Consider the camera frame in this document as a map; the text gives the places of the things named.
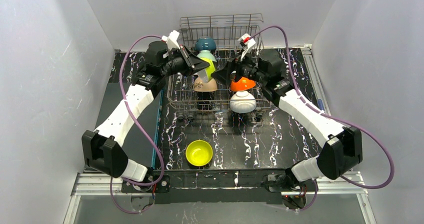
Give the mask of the green celadon bowl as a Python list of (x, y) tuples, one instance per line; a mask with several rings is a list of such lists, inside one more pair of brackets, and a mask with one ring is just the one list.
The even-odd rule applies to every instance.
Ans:
[(217, 62), (215, 56), (209, 50), (201, 50), (197, 54), (197, 57), (201, 59), (208, 59), (208, 60), (211, 60), (212, 62)]

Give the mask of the white square bowl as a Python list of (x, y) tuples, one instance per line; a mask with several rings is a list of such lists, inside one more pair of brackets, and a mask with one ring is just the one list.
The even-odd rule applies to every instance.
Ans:
[(212, 73), (214, 73), (216, 71), (215, 69), (215, 64), (214, 62), (209, 59), (209, 58), (205, 58), (205, 57), (201, 57), (201, 60), (205, 61), (208, 63), (208, 67), (205, 69), (202, 69), (201, 71), (198, 72), (198, 77), (204, 82), (204, 83), (208, 83), (211, 79), (212, 79)]

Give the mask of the orange striped bowl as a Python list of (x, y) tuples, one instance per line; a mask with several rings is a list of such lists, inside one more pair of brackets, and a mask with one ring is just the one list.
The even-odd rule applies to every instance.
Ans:
[(235, 79), (233, 79), (230, 83), (230, 90), (232, 92), (241, 92), (241, 91), (246, 91), (249, 89), (252, 89), (256, 86), (256, 82), (253, 80), (250, 80), (246, 77), (242, 77), (240, 80), (235, 81)]

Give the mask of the tan interior dark bowl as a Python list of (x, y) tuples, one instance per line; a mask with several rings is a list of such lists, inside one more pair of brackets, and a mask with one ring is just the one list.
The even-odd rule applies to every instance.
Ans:
[(216, 42), (208, 36), (199, 37), (194, 45), (195, 51), (210, 51), (214, 52), (217, 49)]

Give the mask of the cream white round bowl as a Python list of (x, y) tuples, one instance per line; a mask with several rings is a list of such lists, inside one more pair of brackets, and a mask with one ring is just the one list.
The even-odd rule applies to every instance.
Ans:
[(218, 85), (214, 78), (211, 78), (209, 82), (203, 82), (200, 77), (197, 77), (194, 80), (193, 90), (195, 92), (215, 92), (218, 90)]

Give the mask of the white ribbed bowl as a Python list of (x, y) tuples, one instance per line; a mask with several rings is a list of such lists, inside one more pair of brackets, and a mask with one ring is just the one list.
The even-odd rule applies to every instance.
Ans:
[(239, 114), (250, 113), (257, 107), (255, 97), (248, 91), (237, 91), (229, 101), (230, 109)]

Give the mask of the yellow rimmed bowl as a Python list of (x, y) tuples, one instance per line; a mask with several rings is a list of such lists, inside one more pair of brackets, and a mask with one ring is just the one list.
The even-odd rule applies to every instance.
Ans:
[(212, 146), (205, 140), (194, 140), (186, 148), (185, 156), (189, 164), (194, 167), (208, 165), (214, 156)]

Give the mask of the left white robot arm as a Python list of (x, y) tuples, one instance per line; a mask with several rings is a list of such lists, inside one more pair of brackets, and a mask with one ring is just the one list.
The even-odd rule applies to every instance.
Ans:
[(144, 60), (132, 75), (131, 85), (110, 116), (94, 131), (81, 137), (85, 164), (113, 178), (142, 183), (148, 167), (128, 158), (124, 141), (143, 110), (151, 104), (175, 74), (191, 76), (208, 68), (205, 61), (184, 45), (170, 48), (163, 41), (153, 41), (144, 53)]

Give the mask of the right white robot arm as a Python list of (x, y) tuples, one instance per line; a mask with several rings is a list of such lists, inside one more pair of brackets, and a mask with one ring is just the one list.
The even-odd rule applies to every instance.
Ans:
[(292, 78), (287, 77), (287, 64), (278, 51), (264, 49), (257, 61), (249, 54), (237, 56), (211, 76), (225, 85), (242, 77), (257, 82), (262, 95), (298, 121), (321, 146), (317, 156), (285, 170), (284, 181), (287, 184), (295, 185), (322, 177), (336, 180), (362, 162), (361, 131), (326, 117), (296, 90)]

